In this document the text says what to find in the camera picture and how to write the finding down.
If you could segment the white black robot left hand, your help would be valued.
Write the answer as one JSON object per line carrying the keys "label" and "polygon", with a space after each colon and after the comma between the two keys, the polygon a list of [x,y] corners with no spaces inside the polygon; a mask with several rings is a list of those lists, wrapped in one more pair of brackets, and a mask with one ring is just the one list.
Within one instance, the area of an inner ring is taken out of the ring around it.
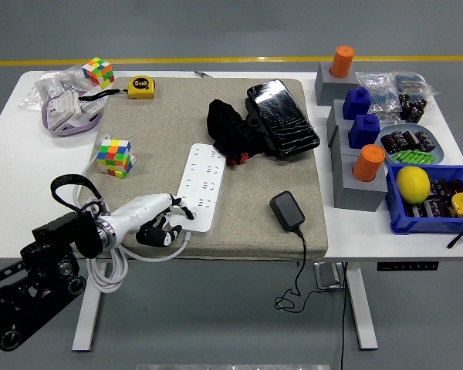
{"label": "white black robot left hand", "polygon": [[129,234],[136,234],[136,239],[142,245],[166,247],[182,230],[181,225],[171,227],[169,231],[164,229],[169,222],[172,207],[180,208],[187,219],[194,219],[193,213],[181,197],[159,193],[136,197],[111,215],[102,216],[97,221],[98,228],[103,227],[110,248],[121,245]]}

